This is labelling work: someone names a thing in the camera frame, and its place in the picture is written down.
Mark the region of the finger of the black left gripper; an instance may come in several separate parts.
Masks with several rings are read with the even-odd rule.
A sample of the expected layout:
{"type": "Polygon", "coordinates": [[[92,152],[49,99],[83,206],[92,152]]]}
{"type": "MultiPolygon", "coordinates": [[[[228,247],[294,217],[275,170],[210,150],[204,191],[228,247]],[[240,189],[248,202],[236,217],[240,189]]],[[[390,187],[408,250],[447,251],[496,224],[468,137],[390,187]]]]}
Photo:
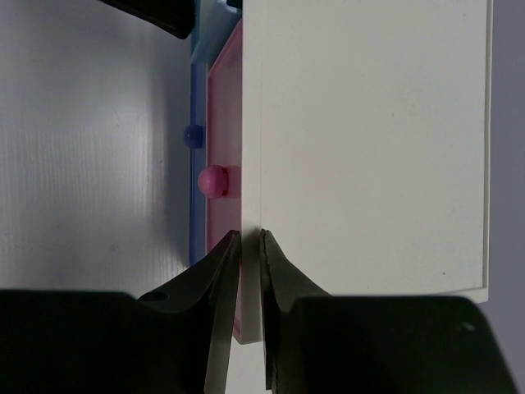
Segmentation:
{"type": "Polygon", "coordinates": [[[194,0],[101,0],[132,16],[187,39],[195,27],[194,0]]]}

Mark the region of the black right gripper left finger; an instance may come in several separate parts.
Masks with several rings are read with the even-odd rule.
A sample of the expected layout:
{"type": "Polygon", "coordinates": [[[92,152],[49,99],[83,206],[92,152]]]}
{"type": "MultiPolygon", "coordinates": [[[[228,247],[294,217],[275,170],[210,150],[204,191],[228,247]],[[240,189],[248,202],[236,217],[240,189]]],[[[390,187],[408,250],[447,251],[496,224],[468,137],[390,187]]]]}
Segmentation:
{"type": "Polygon", "coordinates": [[[120,292],[1,293],[4,393],[223,393],[241,238],[134,298],[120,292]]]}

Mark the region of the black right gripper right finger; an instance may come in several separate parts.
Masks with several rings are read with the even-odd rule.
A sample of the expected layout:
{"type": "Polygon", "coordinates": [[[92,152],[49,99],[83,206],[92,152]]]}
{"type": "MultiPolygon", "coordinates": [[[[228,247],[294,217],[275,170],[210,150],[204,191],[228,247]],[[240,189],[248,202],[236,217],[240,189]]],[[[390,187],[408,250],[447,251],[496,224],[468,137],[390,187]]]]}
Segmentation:
{"type": "Polygon", "coordinates": [[[330,295],[266,230],[259,261],[271,392],[516,392],[491,327],[471,300],[330,295]]]}

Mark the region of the light blue drawer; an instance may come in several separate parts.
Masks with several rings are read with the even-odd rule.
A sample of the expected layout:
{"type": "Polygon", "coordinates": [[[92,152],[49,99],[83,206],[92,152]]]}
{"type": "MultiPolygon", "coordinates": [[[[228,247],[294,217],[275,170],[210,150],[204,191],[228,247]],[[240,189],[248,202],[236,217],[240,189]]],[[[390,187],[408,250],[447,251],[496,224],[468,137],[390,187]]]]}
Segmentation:
{"type": "Polygon", "coordinates": [[[212,65],[242,17],[243,0],[200,0],[191,38],[192,64],[212,65]]]}

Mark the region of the pink drawer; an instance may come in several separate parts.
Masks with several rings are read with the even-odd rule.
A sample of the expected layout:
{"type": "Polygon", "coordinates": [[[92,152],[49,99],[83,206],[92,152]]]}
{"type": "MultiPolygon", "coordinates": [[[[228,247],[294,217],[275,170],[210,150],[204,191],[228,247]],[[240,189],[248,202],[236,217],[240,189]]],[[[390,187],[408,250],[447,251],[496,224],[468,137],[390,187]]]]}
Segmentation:
{"type": "Polygon", "coordinates": [[[199,189],[207,199],[206,251],[241,227],[243,28],[237,25],[208,72],[206,153],[199,189]]]}

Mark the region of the dark blue drawer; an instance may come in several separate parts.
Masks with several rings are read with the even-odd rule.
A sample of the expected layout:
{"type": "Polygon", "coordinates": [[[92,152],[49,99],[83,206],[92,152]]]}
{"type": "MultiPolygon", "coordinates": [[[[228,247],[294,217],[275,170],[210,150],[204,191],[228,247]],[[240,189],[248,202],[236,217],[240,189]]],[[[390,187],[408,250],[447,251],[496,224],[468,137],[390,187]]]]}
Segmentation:
{"type": "Polygon", "coordinates": [[[189,149],[189,264],[206,254],[206,197],[199,190],[198,178],[206,167],[206,94],[208,66],[199,62],[190,68],[189,125],[183,141],[189,149]]]}

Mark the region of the white drawer organizer cabinet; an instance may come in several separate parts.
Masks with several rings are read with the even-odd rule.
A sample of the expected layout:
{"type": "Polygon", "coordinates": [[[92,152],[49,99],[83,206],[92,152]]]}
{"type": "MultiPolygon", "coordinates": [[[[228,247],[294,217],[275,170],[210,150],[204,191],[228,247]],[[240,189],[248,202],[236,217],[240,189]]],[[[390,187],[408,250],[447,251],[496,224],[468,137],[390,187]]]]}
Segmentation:
{"type": "Polygon", "coordinates": [[[490,1],[247,1],[235,333],[258,235],[334,295],[489,288],[490,1]]]}

